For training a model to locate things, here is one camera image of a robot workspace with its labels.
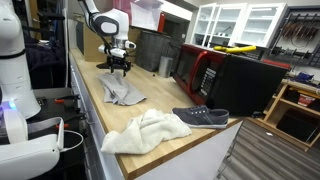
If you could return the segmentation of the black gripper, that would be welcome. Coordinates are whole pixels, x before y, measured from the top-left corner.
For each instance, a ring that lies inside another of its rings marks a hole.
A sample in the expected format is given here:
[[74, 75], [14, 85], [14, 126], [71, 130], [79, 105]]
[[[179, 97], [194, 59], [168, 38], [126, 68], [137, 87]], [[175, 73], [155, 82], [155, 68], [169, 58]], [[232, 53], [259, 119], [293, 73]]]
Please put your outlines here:
[[123, 77], [126, 77], [127, 72], [131, 69], [130, 61], [115, 56], [107, 57], [107, 65], [111, 69], [111, 73], [114, 73], [114, 69], [123, 69]]

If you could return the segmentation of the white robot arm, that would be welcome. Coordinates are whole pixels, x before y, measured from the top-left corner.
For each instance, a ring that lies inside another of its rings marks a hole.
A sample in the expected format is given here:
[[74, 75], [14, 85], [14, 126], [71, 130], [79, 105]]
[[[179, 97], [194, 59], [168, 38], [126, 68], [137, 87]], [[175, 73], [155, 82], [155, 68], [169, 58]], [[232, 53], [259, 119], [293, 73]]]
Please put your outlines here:
[[77, 0], [85, 15], [88, 28], [97, 34], [103, 41], [98, 50], [107, 55], [107, 61], [99, 64], [98, 68], [122, 69], [123, 76], [131, 70], [131, 62], [126, 58], [129, 56], [128, 49], [135, 49], [136, 44], [128, 40], [129, 16], [127, 13], [111, 9], [100, 12], [94, 0]]

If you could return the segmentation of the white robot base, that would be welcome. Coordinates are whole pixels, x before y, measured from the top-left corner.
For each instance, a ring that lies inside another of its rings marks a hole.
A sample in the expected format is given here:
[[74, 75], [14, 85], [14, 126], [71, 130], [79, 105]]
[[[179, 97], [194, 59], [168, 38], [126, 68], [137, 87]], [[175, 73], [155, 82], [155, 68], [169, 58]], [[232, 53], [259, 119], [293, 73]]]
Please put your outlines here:
[[0, 0], [0, 180], [30, 180], [51, 170], [64, 148], [60, 117], [29, 124], [40, 112], [26, 58], [22, 24], [12, 0]]

